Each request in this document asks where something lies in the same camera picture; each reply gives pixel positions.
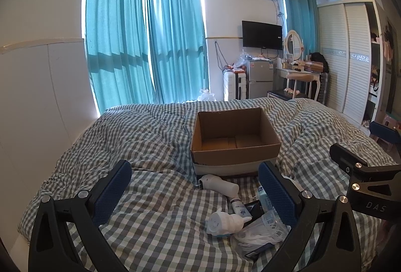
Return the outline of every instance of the metal screw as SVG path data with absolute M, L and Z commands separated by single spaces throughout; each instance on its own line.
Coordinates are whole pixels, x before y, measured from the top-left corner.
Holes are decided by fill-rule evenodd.
M 311 198 L 312 197 L 312 193 L 310 191 L 308 191 L 308 190 L 304 190 L 302 192 L 302 196 L 305 197 L 305 198 Z
M 43 203 L 47 203 L 49 201 L 50 201 L 50 196 L 49 195 L 45 195 L 45 196 L 42 197 L 42 202 Z
M 340 196 L 340 202 L 348 203 L 348 198 L 346 196 Z
M 79 198 L 86 198 L 88 195 L 89 195 L 89 192 L 88 192 L 87 190 L 81 190 L 81 191 L 78 193 L 78 197 L 79 197 Z

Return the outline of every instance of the black backpack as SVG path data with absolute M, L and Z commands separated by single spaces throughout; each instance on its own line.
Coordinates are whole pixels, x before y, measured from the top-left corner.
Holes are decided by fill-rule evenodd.
M 328 73 L 329 72 L 328 63 L 327 63 L 326 59 L 324 59 L 324 56 L 320 52 L 312 53 L 310 55 L 310 59 L 312 61 L 317 61 L 317 62 L 323 63 L 323 72 L 324 73 Z

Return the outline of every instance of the checkered bedspread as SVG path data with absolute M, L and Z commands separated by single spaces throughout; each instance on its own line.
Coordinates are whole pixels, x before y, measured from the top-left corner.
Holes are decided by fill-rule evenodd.
M 107 175 L 119 159 L 126 159 L 132 164 L 131 183 L 109 223 L 100 229 L 130 271 L 260 271 L 275 249 L 252 262 L 235 252 L 229 238 L 206 234 L 205 222 L 212 212 L 219 207 L 233 211 L 226 197 L 194 188 L 189 152 L 198 111 L 252 107 L 266 111 L 282 141 L 277 160 L 281 173 L 318 198 L 335 199 L 346 193 L 347 175 L 330 160 L 328 152 L 335 142 L 371 165 L 394 164 L 373 140 L 332 110 L 307 99 L 119 106 L 106 111 L 59 159 L 54 173 L 27 207 L 19 232 L 30 239 L 42 196 L 73 197 Z M 243 202 L 254 200 L 259 185 L 256 177 L 231 181 L 239 184 Z M 367 265 L 374 255 L 380 221 L 354 214 L 362 262 Z M 318 228 L 298 268 L 307 263 Z M 94 270 L 73 225 L 70 231 L 85 266 Z

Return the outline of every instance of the black chair seat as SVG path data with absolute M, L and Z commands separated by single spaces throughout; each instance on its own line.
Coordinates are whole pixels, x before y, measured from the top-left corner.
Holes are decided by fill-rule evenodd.
M 269 96 L 269 95 L 271 95 L 273 98 L 279 98 L 284 101 L 292 100 L 292 93 L 288 93 L 284 90 L 269 91 L 269 92 L 267 92 L 267 96 Z M 301 99 L 301 98 L 309 98 L 309 97 L 304 93 L 300 93 L 295 98 Z

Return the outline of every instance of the white suitcase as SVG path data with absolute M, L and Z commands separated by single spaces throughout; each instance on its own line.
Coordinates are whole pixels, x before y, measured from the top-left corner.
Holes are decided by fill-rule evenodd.
M 245 73 L 225 72 L 224 101 L 245 100 L 247 98 L 247 76 Z

